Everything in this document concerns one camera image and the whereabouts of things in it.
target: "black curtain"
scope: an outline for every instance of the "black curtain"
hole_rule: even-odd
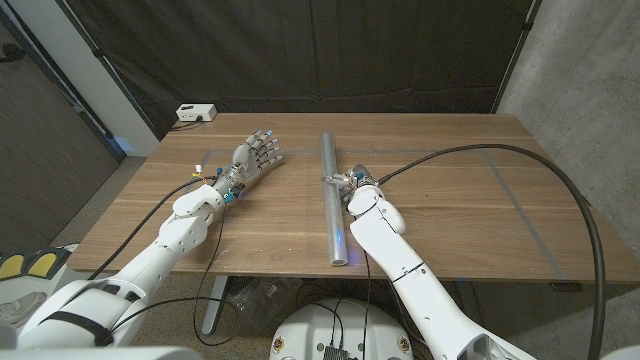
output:
[[[531,0],[68,0],[160,134],[219,112],[488,113]]]

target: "electrical outlet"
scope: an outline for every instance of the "electrical outlet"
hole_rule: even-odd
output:
[[[198,116],[202,116],[202,121],[213,121],[218,111],[213,104],[182,104],[176,114],[180,121],[196,121]]]

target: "metal cylinder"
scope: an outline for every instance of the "metal cylinder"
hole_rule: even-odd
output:
[[[336,147],[333,134],[320,135],[320,155],[322,157],[322,172],[324,176],[338,173],[336,165]],[[344,236],[344,222],[342,207],[340,206],[340,189],[336,184],[324,185],[324,210],[327,218],[327,236],[329,239],[329,262],[332,266],[346,265],[347,241]]]

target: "yellow object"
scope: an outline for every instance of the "yellow object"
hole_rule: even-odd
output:
[[[55,264],[57,259],[56,254],[48,253],[46,255],[41,256],[29,269],[29,275],[47,277],[49,270],[53,264]]]
[[[23,262],[24,256],[22,255],[13,255],[8,258],[2,263],[2,266],[0,266],[0,279],[20,275],[20,273],[22,273]]]

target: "robotic arm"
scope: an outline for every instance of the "robotic arm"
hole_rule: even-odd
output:
[[[24,325],[18,349],[128,345],[145,313],[110,329],[146,307],[178,260],[205,240],[218,211],[282,159],[275,155],[277,140],[268,141],[270,136],[271,130],[264,135],[256,131],[236,148],[231,165],[213,184],[178,198],[158,237],[117,274],[75,281],[56,292]]]
[[[391,279],[435,359],[534,359],[470,320],[451,299],[427,264],[402,238],[398,210],[385,199],[362,165],[324,181],[340,186],[348,210],[357,218],[353,236]]]

